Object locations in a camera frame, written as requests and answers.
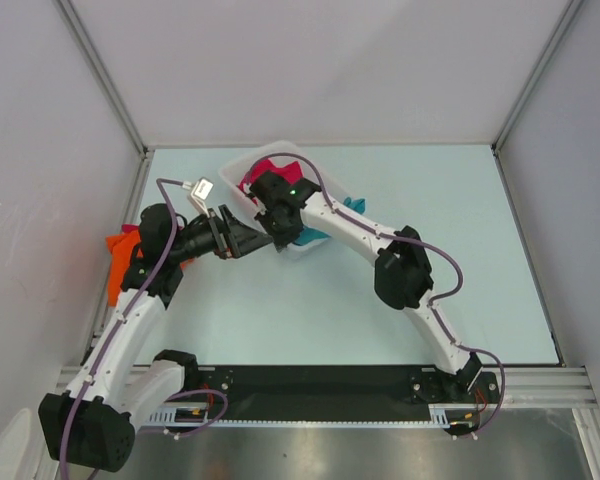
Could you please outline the teal t shirt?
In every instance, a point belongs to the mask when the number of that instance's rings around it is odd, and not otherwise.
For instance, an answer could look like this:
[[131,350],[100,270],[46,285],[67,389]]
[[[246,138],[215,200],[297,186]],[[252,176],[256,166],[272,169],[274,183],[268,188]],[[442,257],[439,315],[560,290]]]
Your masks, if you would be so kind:
[[[343,205],[359,214],[363,214],[366,210],[366,200],[364,198],[353,199],[351,197],[346,197],[343,201]],[[322,231],[305,227],[300,235],[294,240],[293,244],[298,247],[305,247],[329,238],[330,236]]]

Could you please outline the white plastic basket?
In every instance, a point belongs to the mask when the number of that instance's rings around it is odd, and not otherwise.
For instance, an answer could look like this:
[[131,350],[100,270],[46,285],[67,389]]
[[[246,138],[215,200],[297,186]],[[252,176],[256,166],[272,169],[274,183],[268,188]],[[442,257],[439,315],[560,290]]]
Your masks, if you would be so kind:
[[[276,166],[283,166],[287,163],[298,161],[300,163],[303,176],[318,184],[318,179],[315,172],[306,163],[295,158],[295,155],[302,156],[306,159],[309,158],[309,155],[304,150],[292,142],[276,141],[257,149],[252,149],[227,163],[218,170],[220,178],[225,184],[228,185],[231,195],[241,211],[250,218],[250,221],[259,230],[262,230],[263,227],[254,219],[254,217],[260,211],[260,204],[257,200],[249,199],[247,197],[249,191],[247,193],[243,193],[238,188],[238,184],[243,179],[245,174],[250,172],[253,164],[263,157],[270,159]],[[327,193],[334,200],[338,201],[339,203],[343,203],[346,197],[351,197],[353,199],[360,198],[360,196],[354,195],[348,188],[343,187],[328,171],[323,170],[322,165],[316,160],[312,160],[312,163],[319,171],[320,176],[326,186]],[[302,256],[310,253],[328,241],[329,239],[322,240],[316,244],[305,247],[298,247],[292,243],[287,250],[281,252],[281,255],[290,260],[298,260]]]

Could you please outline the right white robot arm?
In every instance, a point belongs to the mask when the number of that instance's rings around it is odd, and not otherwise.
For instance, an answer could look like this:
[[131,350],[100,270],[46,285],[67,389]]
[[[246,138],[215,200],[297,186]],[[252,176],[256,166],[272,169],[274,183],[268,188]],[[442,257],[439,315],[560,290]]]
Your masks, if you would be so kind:
[[404,312],[430,345],[434,365],[443,373],[441,388],[453,401],[473,394],[482,373],[478,352],[457,339],[437,308],[443,296],[434,291],[427,250],[441,250],[423,242],[416,230],[400,231],[375,223],[302,178],[291,184],[267,171],[249,187],[260,210],[255,219],[281,250],[308,229],[321,231],[366,259],[374,269],[374,292],[388,307]]

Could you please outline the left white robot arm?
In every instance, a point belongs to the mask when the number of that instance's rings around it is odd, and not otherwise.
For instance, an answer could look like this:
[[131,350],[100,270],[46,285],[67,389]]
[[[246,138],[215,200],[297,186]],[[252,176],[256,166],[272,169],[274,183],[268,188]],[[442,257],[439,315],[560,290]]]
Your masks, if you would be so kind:
[[171,206],[154,204],[143,210],[138,231],[139,243],[102,337],[65,390],[46,394],[38,408],[48,453],[63,466],[119,471],[136,434],[163,402],[199,392],[195,356],[174,350],[157,354],[139,379],[127,382],[151,330],[166,317],[184,263],[209,253],[238,259],[272,241],[226,206],[179,226]]

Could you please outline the magenta t shirt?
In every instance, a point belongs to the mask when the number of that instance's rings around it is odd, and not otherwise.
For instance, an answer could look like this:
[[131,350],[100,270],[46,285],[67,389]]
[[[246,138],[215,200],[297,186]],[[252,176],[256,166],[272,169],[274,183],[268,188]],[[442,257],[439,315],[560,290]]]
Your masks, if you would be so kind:
[[273,172],[281,176],[289,184],[294,184],[303,177],[303,172],[298,161],[293,161],[283,166],[276,166],[270,159],[266,159],[254,167],[250,172],[245,174],[243,179],[238,184],[238,188],[243,193],[247,193],[247,186],[251,185],[266,172]]

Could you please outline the orange t shirt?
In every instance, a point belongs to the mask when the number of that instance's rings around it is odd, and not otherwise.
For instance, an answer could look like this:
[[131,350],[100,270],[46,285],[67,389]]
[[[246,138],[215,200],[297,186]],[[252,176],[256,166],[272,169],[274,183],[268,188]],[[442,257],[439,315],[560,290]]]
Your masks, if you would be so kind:
[[140,243],[137,226],[124,225],[121,233],[108,236],[106,245],[112,261],[107,282],[107,305],[115,307],[122,292],[122,282],[130,266],[131,255]]

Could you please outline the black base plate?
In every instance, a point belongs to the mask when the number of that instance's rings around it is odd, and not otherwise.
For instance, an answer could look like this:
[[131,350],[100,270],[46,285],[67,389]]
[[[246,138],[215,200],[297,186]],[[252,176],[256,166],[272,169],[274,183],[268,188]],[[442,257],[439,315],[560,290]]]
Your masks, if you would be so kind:
[[431,405],[495,405],[496,375],[465,387],[433,366],[207,366],[185,378],[228,398],[225,420],[271,422],[424,421]]

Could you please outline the aluminium front rail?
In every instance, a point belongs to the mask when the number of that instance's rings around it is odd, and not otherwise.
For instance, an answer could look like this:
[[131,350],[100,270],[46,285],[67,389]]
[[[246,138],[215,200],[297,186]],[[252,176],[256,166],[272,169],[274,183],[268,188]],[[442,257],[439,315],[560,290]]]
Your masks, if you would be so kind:
[[[490,369],[482,372],[496,375],[500,399],[505,406],[532,404],[562,405],[587,404],[594,401],[594,394],[586,373],[569,368],[513,368],[503,374]],[[167,404],[194,403],[200,405],[222,404],[220,400],[210,398],[219,390],[210,387],[187,388],[175,393],[166,387],[158,389],[157,398]]]

